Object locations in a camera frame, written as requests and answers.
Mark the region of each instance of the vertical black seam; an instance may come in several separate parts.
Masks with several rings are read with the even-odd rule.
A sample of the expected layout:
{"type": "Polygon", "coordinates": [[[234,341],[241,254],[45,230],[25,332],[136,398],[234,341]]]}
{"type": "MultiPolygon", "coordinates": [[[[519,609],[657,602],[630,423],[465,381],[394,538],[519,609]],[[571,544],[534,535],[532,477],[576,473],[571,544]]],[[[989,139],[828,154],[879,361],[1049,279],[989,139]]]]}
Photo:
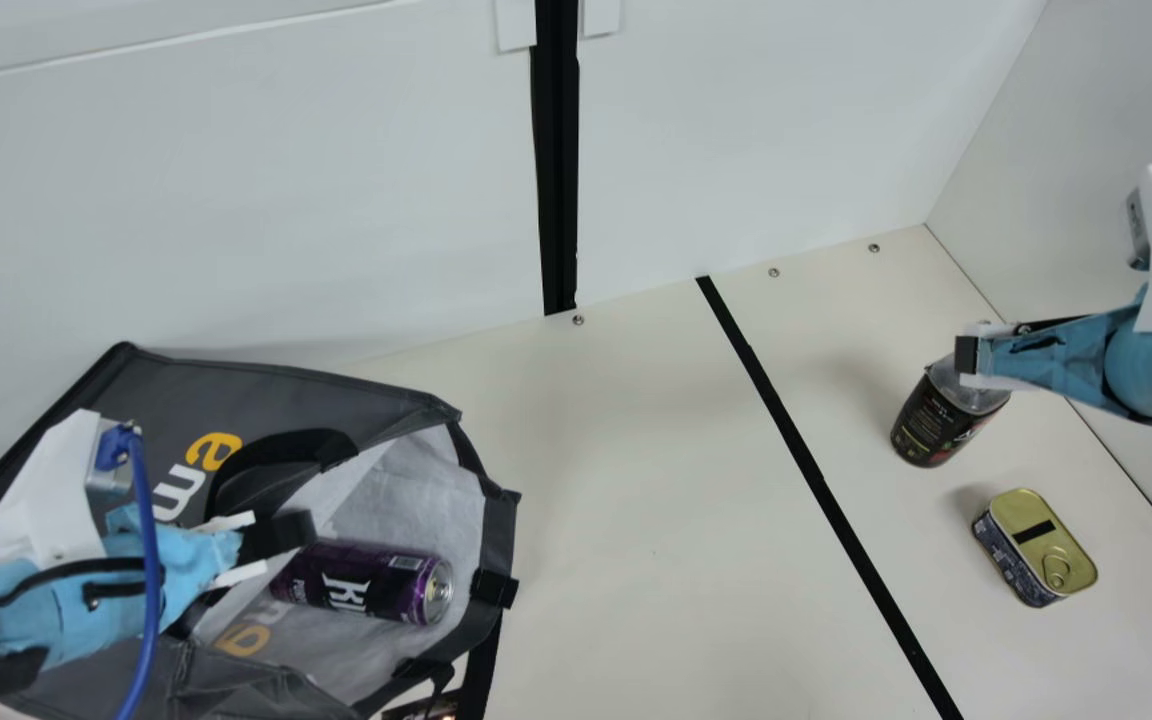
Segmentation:
{"type": "Polygon", "coordinates": [[[905,660],[909,661],[910,667],[914,667],[914,674],[918,675],[918,680],[923,683],[923,689],[927,692],[927,697],[931,698],[932,705],[935,706],[935,710],[940,712],[945,720],[963,720],[963,714],[958,712],[954,698],[950,697],[950,692],[946,689],[945,683],[941,682],[941,676],[937,675],[937,669],[932,667],[932,661],[923,652],[923,646],[920,646],[918,638],[915,637],[914,629],[905,621],[905,616],[901,614],[895,598],[892,598],[886,583],[882,583],[882,577],[879,577],[873,561],[869,560],[869,554],[865,552],[864,546],[861,546],[861,538],[856,537],[855,530],[851,530],[851,524],[847,521],[842,507],[838,505],[838,500],[829,491],[829,486],[824,479],[824,473],[812,456],[812,450],[808,448],[803,434],[799,433],[799,430],[794,424],[794,419],[790,418],[790,411],[786,410],[780,395],[776,394],[776,388],[772,386],[771,378],[767,378],[767,370],[763,369],[758,356],[755,355],[753,347],[750,347],[749,342],[745,341],[744,333],[741,333],[740,325],[733,318],[732,311],[727,309],[722,295],[719,295],[713,279],[708,276],[696,278],[696,283],[700,287],[700,293],[703,293],[705,300],[708,301],[710,310],[713,310],[718,324],[721,325],[723,333],[727,334],[728,342],[732,342],[732,349],[740,357],[741,365],[745,366],[745,372],[749,373],[750,381],[758,389],[759,397],[763,397],[763,403],[767,407],[768,414],[772,415],[772,420],[776,424],[776,429],[781,430],[785,445],[790,448],[790,454],[794,456],[797,465],[799,465],[799,470],[806,479],[808,486],[812,490],[812,495],[814,495],[814,500],[820,506],[820,510],[824,511],[824,516],[829,522],[829,526],[833,528],[833,533],[838,537],[838,543],[842,544],[847,556],[851,559],[851,566],[856,569],[856,574],[861,576],[861,582],[865,584],[869,597],[873,598],[874,605],[881,612],[882,620],[887,621],[887,627],[890,629],[892,635],[895,635],[896,643],[900,644],[901,651],[905,653],[905,660]]]}
{"type": "Polygon", "coordinates": [[[536,0],[531,132],[545,314],[576,306],[576,174],[579,164],[577,0],[536,0]]]}

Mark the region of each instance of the gold can lid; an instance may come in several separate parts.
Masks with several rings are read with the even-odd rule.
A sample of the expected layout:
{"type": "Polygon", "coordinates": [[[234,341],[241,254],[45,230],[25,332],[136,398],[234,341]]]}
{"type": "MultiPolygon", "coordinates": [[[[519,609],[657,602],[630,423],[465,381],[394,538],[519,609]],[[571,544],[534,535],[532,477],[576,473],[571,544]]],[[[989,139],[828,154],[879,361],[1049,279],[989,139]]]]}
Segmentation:
{"type": "Polygon", "coordinates": [[[1074,594],[1096,583],[1094,562],[1037,492],[1005,492],[990,501],[990,515],[1053,593],[1074,594]]]}

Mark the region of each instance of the black tape line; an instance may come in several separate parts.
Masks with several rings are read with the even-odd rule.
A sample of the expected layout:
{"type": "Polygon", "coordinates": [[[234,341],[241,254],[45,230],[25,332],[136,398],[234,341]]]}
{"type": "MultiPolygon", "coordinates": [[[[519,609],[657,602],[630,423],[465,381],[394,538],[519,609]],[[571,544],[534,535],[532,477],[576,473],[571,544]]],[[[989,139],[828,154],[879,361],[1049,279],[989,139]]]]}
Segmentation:
{"type": "Polygon", "coordinates": [[[861,576],[861,582],[865,583],[869,597],[873,598],[874,605],[878,606],[878,611],[882,614],[882,620],[887,621],[887,627],[890,629],[892,635],[895,635],[901,651],[905,652],[905,660],[909,661],[910,667],[914,667],[914,674],[918,675],[918,680],[923,683],[923,689],[927,692],[927,697],[931,698],[932,705],[935,706],[937,712],[940,712],[941,718],[945,720],[963,720],[963,714],[958,712],[954,698],[950,697],[950,691],[941,682],[941,676],[937,675],[937,667],[932,667],[932,661],[923,652],[923,646],[920,646],[918,638],[914,637],[914,629],[905,621],[905,615],[901,614],[895,598],[892,598],[892,593],[887,589],[887,584],[882,583],[882,577],[879,577],[873,561],[869,560],[867,552],[861,546],[861,538],[856,537],[855,530],[851,530],[851,524],[847,521],[842,507],[838,505],[838,500],[833,497],[833,492],[829,491],[828,484],[824,482],[824,473],[820,471],[820,467],[817,465],[817,461],[812,456],[812,450],[808,448],[803,434],[799,433],[799,430],[794,424],[794,419],[790,418],[790,411],[786,410],[780,395],[776,394],[776,388],[772,386],[771,378],[767,378],[767,370],[763,369],[758,356],[755,355],[753,347],[750,347],[749,342],[745,341],[744,333],[741,333],[740,325],[733,318],[732,311],[727,309],[722,295],[719,295],[714,281],[708,276],[704,276],[696,278],[696,283],[700,287],[700,293],[704,293],[705,300],[708,301],[710,310],[713,310],[714,318],[718,319],[718,324],[723,328],[723,333],[727,333],[727,340],[732,342],[732,349],[736,351],[741,364],[745,366],[745,372],[749,373],[750,381],[758,389],[758,395],[763,397],[763,403],[767,407],[768,414],[772,415],[772,420],[776,424],[776,429],[781,430],[785,445],[790,448],[790,454],[794,456],[797,465],[799,465],[808,486],[812,490],[812,495],[814,495],[814,500],[820,506],[820,511],[824,511],[829,526],[833,528],[833,533],[836,536],[838,543],[842,544],[847,556],[851,559],[851,566],[856,569],[856,574],[861,576]]]}

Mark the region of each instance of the tin can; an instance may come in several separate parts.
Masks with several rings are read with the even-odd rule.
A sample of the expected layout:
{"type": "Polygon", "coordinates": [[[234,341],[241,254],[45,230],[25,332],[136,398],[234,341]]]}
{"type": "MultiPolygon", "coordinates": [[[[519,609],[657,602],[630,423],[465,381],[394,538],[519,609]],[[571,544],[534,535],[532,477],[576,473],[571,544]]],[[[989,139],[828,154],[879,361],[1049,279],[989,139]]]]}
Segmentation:
{"type": "Polygon", "coordinates": [[[452,604],[452,566],[427,552],[317,541],[270,583],[285,602],[432,626],[452,604]]]}
{"type": "Polygon", "coordinates": [[[1030,607],[1046,607],[1096,583],[1092,559],[1031,488],[993,498],[972,532],[1030,607]]]}
{"type": "Polygon", "coordinates": [[[954,369],[954,355],[927,365],[914,393],[901,407],[890,432],[892,447],[910,464],[937,468],[1011,400],[1006,389],[963,387],[954,369]]]}

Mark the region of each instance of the bag handle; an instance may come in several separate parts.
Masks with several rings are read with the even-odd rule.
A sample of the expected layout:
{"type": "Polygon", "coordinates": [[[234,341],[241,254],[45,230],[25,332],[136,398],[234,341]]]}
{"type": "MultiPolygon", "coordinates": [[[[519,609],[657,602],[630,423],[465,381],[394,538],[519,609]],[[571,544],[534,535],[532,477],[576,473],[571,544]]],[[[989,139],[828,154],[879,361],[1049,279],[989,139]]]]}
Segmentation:
{"type": "MultiPolygon", "coordinates": [[[[270,486],[268,478],[259,473],[249,473],[248,470],[283,465],[288,462],[314,462],[323,473],[356,455],[358,446],[340,430],[306,429],[265,435],[238,447],[229,457],[225,457],[220,469],[212,475],[204,518],[214,518],[218,513],[228,515],[232,510],[232,507],[217,507],[217,498],[222,487],[227,488],[227,492],[237,492],[238,497],[251,498],[257,491],[270,486]]],[[[282,488],[283,492],[279,495],[285,495],[283,500],[287,500],[287,497],[291,497],[291,493],[305,484],[306,479],[294,484],[287,483],[288,487],[282,488]]]]}

